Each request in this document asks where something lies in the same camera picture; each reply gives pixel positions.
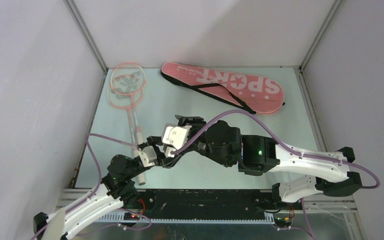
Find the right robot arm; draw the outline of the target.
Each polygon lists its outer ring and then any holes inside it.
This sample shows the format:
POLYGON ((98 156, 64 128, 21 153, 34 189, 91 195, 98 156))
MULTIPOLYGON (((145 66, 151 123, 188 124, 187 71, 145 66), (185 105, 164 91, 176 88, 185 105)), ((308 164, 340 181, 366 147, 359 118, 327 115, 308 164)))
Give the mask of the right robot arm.
POLYGON ((311 151, 259 135, 243 135, 238 127, 223 120, 207 125, 200 117, 180 117, 166 128, 163 142, 172 147, 168 156, 195 151, 224 166, 237 166, 250 176, 292 172, 300 177, 272 186, 271 204, 284 209, 302 198, 322 194, 348 197, 363 187, 360 174, 349 164, 355 159, 350 147, 336 152, 311 151))

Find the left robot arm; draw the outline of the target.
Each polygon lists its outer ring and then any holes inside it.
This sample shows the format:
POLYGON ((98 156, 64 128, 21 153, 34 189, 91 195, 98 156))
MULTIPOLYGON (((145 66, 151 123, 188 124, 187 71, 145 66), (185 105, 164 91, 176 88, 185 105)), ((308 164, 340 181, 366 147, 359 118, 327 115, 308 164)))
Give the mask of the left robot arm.
POLYGON ((92 190, 52 214, 40 212, 33 218, 32 239, 71 240, 104 215, 124 207, 133 208, 139 195, 133 178, 152 167, 167 167, 166 160, 179 157, 189 145, 185 137, 164 137, 138 145, 133 158, 115 155, 107 175, 92 190))

